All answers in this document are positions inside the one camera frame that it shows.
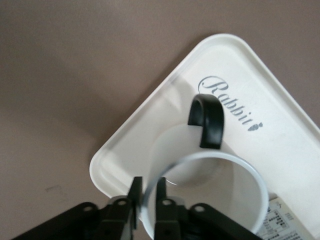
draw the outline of printed logo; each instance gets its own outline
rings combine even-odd
[[[229,84],[218,76],[207,76],[203,78],[198,84],[198,92],[200,94],[212,94],[217,97],[221,104],[225,106],[230,113],[238,118],[243,126],[252,124],[247,130],[256,131],[263,127],[263,123],[254,123],[250,117],[251,112],[246,111],[246,107],[240,104],[237,98],[229,96],[225,91],[228,90]]]

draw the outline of tray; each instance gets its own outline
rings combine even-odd
[[[99,149],[90,163],[94,185],[111,198],[127,194],[134,176],[148,179],[154,141],[187,122],[198,93],[219,98],[224,141],[320,239],[320,130],[248,44],[231,34],[201,41]]]

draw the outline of mug rim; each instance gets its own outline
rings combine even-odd
[[[141,218],[142,218],[142,223],[146,232],[152,239],[154,237],[153,234],[155,230],[154,230],[154,227],[151,225],[151,221],[149,218],[148,204],[149,204],[151,193],[153,189],[156,187],[159,179],[163,175],[165,175],[169,170],[173,169],[174,167],[182,163],[187,163],[187,162],[196,161],[198,159],[205,159],[205,158],[220,158],[220,159],[231,161],[245,168],[253,176],[260,190],[261,208],[260,208],[259,214],[257,215],[254,225],[249,229],[249,231],[251,231],[254,234],[256,234],[259,231],[260,227],[263,224],[263,221],[265,220],[267,209],[269,206],[269,195],[268,195],[267,185],[264,179],[262,178],[260,173],[249,162],[247,162],[243,158],[224,152],[224,151],[213,149],[213,150],[194,152],[192,154],[188,154],[186,156],[179,158],[176,162],[169,164],[164,170],[162,170],[156,177],[154,177],[148,183],[145,189],[142,204],[141,204]]]

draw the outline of brown table surface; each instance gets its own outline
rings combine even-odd
[[[243,38],[320,126],[319,13],[318,0],[2,0],[0,239],[104,206],[92,156],[212,34]]]

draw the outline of black mug handle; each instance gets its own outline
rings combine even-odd
[[[220,149],[224,133],[224,110],[210,94],[196,95],[191,104],[188,125],[202,126],[200,148]]]

